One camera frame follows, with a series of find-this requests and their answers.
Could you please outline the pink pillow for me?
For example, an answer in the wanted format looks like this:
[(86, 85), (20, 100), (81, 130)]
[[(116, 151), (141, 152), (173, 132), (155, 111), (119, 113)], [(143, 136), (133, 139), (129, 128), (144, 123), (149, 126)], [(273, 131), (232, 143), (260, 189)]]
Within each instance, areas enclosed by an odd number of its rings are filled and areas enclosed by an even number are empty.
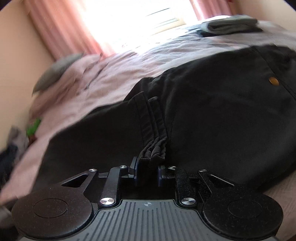
[(107, 65), (98, 55), (87, 55), (74, 62), (56, 83), (37, 95), (29, 110), (30, 118), (40, 118), (50, 108), (78, 96)]

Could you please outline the folded grey garment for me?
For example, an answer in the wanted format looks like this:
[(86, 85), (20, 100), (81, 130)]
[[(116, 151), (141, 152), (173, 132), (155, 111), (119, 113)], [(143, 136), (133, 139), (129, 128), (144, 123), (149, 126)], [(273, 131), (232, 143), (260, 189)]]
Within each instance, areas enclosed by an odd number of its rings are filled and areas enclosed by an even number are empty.
[(258, 20), (247, 15), (234, 15), (201, 23), (200, 29), (216, 36), (235, 33), (262, 32)]

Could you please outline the right pink curtain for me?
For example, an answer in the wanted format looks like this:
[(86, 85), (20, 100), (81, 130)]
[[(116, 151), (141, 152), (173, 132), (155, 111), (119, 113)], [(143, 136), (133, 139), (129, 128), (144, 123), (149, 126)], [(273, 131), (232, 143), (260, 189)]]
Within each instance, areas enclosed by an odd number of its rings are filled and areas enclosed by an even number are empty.
[(189, 2), (198, 20), (232, 15), (229, 3), (225, 0), (189, 0)]

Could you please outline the grey checked pillow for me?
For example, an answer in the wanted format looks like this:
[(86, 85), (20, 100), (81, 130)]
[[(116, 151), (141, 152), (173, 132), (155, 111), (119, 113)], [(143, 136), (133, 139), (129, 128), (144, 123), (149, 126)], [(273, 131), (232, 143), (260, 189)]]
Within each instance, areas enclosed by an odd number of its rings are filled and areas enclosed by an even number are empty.
[(53, 65), (51, 65), (38, 79), (35, 84), (32, 94), (46, 90), (51, 85), (56, 83), (64, 72), (77, 60), (83, 57), (83, 53), (71, 54), (64, 58), (57, 60)]

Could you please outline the dark blue garment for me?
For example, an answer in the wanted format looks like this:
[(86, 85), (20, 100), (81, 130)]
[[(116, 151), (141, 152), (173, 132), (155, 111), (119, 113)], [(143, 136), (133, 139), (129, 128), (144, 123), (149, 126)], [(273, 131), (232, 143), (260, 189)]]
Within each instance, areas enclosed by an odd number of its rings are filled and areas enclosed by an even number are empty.
[(8, 182), (11, 172), (14, 168), (16, 154), (18, 153), (17, 146), (10, 144), (1, 151), (0, 154), (0, 182), (1, 188)]

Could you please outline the grey garment pile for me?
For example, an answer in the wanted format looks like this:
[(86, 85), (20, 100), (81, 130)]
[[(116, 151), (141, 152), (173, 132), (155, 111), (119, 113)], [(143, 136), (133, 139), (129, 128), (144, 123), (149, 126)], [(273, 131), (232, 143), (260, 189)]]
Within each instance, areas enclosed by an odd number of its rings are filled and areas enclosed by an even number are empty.
[(17, 126), (11, 127), (6, 142), (7, 144), (12, 144), (18, 148), (16, 153), (18, 159), (23, 156), (29, 146), (29, 139), (26, 132), (19, 129)]

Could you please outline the black trousers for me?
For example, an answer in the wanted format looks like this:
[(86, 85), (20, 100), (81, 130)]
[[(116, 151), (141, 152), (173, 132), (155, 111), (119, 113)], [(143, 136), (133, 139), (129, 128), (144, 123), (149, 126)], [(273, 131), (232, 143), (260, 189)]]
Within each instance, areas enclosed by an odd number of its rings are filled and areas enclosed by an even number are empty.
[(262, 191), (295, 170), (295, 51), (252, 46), (141, 79), (49, 142), (34, 190), (139, 157)]

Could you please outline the dark maroon garment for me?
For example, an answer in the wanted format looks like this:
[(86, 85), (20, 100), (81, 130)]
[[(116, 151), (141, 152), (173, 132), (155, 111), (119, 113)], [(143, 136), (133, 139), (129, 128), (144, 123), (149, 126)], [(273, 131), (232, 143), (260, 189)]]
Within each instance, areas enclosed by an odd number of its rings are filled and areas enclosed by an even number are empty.
[(29, 142), (33, 143), (37, 138), (35, 135), (28, 136)]

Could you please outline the pink curtain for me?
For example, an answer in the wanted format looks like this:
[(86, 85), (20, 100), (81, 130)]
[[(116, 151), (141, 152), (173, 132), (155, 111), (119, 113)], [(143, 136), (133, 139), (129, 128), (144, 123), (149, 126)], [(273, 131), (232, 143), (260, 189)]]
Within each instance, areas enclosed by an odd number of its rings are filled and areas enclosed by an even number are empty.
[(189, 2), (198, 20), (232, 15), (229, 3), (225, 0), (189, 0)]
[(90, 32), (82, 15), (82, 1), (24, 1), (24, 5), (55, 60), (76, 53), (98, 54), (101, 58), (114, 54)]

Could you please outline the left pink curtain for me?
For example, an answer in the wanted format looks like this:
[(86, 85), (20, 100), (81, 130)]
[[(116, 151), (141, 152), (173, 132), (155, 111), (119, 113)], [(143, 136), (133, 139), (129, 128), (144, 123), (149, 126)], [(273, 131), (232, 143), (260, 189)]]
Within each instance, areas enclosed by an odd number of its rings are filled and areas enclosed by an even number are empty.
[(76, 53), (98, 54), (101, 58), (114, 54), (90, 32), (82, 15), (82, 1), (24, 1), (24, 5), (55, 60)]

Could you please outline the pink duvet cover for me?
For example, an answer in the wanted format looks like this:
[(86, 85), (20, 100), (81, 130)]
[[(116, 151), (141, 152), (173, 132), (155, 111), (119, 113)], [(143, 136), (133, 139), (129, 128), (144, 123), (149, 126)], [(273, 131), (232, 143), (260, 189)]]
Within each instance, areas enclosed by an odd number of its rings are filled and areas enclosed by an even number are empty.
[[(261, 33), (207, 38), (200, 38), (191, 32), (144, 53), (129, 51), (103, 60), (108, 65), (86, 90), (50, 108), (40, 117), (42, 122), (37, 130), (37, 140), (25, 152), (2, 189), (1, 204), (21, 198), (34, 190), (49, 142), (57, 133), (79, 122), (100, 106), (123, 101), (141, 79), (155, 78), (171, 68), (194, 60), (252, 46), (275, 45), (295, 51), (294, 32), (266, 21), (262, 21), (260, 27), (263, 28)], [(287, 239), (294, 235), (295, 170), (263, 192), (278, 201), (283, 208), (284, 220), (278, 237)]]

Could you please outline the green garment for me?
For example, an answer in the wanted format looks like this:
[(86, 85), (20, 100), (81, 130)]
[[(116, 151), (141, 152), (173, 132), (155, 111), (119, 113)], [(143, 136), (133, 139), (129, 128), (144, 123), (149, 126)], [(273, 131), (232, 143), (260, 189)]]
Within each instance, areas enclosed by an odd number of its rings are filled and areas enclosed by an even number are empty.
[(28, 125), (27, 130), (26, 130), (28, 137), (35, 135), (40, 123), (41, 123), (41, 119), (37, 118), (31, 124)]

